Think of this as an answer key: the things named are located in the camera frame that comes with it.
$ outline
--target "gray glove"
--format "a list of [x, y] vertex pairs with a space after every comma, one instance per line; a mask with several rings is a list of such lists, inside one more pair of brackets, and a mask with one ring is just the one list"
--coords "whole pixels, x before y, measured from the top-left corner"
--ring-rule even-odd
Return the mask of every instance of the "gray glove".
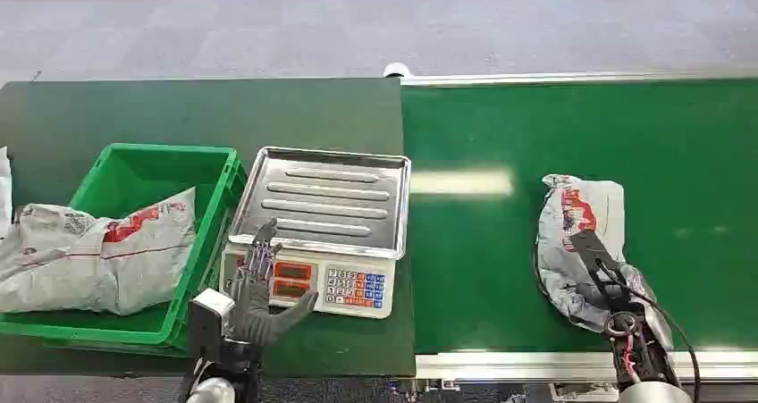
[[242, 291], [241, 297], [247, 301], [247, 311], [241, 313], [241, 322], [235, 327], [232, 338], [267, 346], [276, 342], [290, 327], [313, 312], [318, 293], [313, 290], [307, 291], [295, 306], [278, 315], [269, 313], [270, 294], [268, 285], [264, 282], [252, 281]]

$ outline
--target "gray plastic mailer bag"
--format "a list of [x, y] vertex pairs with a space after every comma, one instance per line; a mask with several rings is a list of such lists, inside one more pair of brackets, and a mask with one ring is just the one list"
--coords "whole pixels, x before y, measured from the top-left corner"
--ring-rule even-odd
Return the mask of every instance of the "gray plastic mailer bag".
[[172, 299], [195, 240], [195, 189], [123, 219], [29, 204], [0, 243], [0, 312], [128, 315]]
[[[621, 273], [633, 290], [655, 299], [642, 274], [628, 264], [624, 247], [624, 189], [613, 181], [584, 181], [570, 175], [543, 177], [550, 188], [540, 213], [536, 241], [535, 273], [542, 291], [573, 324], [602, 332], [611, 314], [569, 237], [593, 230], [611, 258], [622, 264]], [[607, 280], [603, 272], [601, 278]], [[661, 344], [670, 346], [668, 325], [651, 306], [645, 318]]]

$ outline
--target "black cable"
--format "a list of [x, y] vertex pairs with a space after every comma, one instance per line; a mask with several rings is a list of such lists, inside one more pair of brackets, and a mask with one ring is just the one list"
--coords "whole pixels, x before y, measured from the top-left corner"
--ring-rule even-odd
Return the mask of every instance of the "black cable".
[[601, 261], [598, 261], [597, 265], [602, 269], [603, 272], [605, 272], [606, 275], [608, 275], [609, 278], [611, 278], [613, 282], [616, 283], [616, 285], [620, 286], [622, 289], [627, 290], [628, 292], [634, 294], [638, 298], [649, 303], [650, 306], [654, 307], [658, 312], [660, 312], [664, 317], [666, 317], [666, 321], [671, 323], [671, 325], [674, 326], [674, 329], [677, 330], [679, 335], [682, 337], [682, 341], [685, 342], [687, 352], [689, 353], [689, 356], [692, 359], [692, 368], [695, 371], [695, 391], [693, 392], [694, 394], [693, 403], [700, 403], [700, 366], [697, 364], [697, 357], [695, 356], [695, 350], [692, 348], [692, 345], [690, 345], [689, 340], [687, 340], [685, 333], [682, 332], [682, 329], [679, 327], [677, 322], [674, 321], [674, 317], [672, 317], [668, 312], [666, 312], [666, 310], [663, 309], [660, 305], [658, 305], [658, 303], [654, 302], [653, 300], [650, 300], [648, 297], [630, 288], [627, 284], [620, 282], [616, 278], [615, 273], [611, 273], [611, 271], [609, 271], [608, 268], [605, 267], [605, 264], [603, 264]]

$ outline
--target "scale keypad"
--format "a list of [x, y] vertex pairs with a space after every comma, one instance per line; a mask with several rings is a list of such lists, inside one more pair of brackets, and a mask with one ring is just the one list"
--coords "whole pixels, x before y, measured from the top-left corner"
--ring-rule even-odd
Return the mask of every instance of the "scale keypad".
[[326, 271], [326, 303], [381, 309], [384, 275], [329, 268]]

